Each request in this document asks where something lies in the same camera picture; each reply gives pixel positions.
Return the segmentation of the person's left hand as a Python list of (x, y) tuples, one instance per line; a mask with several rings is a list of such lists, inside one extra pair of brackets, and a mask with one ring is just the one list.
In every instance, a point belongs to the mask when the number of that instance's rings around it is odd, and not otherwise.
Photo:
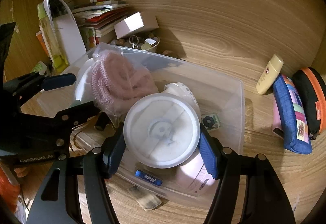
[(29, 167), (15, 168), (14, 171), (18, 178), (23, 178), (29, 173)]

